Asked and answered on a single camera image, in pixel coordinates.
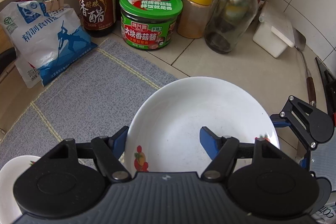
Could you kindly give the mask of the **white plate with fruit print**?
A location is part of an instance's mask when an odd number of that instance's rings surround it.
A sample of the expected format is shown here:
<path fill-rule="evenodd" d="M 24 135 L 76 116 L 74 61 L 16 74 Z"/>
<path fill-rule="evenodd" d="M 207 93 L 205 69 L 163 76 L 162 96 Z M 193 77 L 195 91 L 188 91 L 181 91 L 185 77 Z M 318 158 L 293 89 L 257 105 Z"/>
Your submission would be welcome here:
<path fill-rule="evenodd" d="M 127 134 L 125 167 L 131 174 L 201 174 L 211 162 L 199 140 L 202 127 L 242 143 L 264 136 L 280 146 L 269 115 L 249 93 L 225 80 L 190 77 L 160 88 L 139 108 Z"/>

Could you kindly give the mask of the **plain white bowl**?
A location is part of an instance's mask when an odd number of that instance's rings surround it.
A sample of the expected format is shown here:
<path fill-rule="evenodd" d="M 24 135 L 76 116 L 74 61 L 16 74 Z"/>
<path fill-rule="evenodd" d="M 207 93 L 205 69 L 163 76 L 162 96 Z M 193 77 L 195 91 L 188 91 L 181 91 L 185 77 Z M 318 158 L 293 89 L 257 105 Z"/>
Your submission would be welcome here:
<path fill-rule="evenodd" d="M 23 155 L 9 160 L 0 172 L 0 221 L 13 223 L 22 213 L 14 198 L 13 188 L 17 178 L 32 166 L 40 157 Z"/>

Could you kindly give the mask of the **grey checked cloth mat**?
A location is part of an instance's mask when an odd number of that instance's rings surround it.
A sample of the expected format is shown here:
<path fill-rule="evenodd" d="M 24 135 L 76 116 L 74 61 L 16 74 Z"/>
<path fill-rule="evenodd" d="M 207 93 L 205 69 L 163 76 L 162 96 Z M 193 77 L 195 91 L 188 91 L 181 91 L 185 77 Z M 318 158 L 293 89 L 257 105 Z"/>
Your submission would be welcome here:
<path fill-rule="evenodd" d="M 1 163 L 42 156 L 66 138 L 89 141 L 131 124 L 140 106 L 175 77 L 116 36 L 72 64 L 25 108 L 1 140 Z"/>

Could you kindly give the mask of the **white plastic container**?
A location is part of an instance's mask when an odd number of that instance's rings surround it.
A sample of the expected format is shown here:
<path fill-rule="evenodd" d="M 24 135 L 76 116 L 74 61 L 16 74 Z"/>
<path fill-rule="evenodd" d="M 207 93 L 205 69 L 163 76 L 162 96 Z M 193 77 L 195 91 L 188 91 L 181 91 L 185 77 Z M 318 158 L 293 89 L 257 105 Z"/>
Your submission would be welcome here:
<path fill-rule="evenodd" d="M 288 47 L 294 47 L 293 26 L 283 12 L 267 2 L 252 40 L 276 59 Z"/>

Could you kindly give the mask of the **white blue salt bag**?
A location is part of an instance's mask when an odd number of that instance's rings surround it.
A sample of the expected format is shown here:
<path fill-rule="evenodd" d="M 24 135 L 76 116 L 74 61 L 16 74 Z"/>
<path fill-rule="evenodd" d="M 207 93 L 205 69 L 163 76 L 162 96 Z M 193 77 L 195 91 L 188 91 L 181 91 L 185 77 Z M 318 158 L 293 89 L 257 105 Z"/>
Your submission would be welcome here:
<path fill-rule="evenodd" d="M 97 47 L 68 5 L 47 12 L 38 1 L 10 2 L 1 10 L 1 26 L 46 86 L 72 63 Z"/>

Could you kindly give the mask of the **yellow lid spice jar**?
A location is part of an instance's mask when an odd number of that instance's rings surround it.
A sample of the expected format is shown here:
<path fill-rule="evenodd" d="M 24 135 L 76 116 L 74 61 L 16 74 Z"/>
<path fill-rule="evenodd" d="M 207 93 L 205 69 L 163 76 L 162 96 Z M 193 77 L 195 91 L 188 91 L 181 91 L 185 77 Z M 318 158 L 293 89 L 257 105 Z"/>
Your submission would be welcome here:
<path fill-rule="evenodd" d="M 189 39 L 204 34 L 213 0 L 183 0 L 183 9 L 177 33 Z"/>

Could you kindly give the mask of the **clear glass oil bottle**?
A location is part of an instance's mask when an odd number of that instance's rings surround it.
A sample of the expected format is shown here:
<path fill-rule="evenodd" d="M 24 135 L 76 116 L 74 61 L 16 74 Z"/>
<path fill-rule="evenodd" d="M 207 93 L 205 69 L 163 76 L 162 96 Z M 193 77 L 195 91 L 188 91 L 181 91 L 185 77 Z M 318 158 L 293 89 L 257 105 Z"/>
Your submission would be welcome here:
<path fill-rule="evenodd" d="M 231 52 L 257 14 L 257 0 L 219 0 L 205 29 L 205 41 L 217 53 Z"/>

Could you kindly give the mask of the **green lid sauce jar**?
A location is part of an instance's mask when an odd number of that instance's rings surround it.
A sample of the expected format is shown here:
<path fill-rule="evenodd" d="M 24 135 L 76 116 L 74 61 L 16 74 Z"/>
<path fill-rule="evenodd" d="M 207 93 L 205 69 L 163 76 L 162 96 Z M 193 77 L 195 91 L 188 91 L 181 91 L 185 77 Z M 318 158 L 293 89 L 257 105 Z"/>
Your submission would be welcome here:
<path fill-rule="evenodd" d="M 121 34 L 130 46 L 157 50 L 171 41 L 181 0 L 120 0 Z"/>

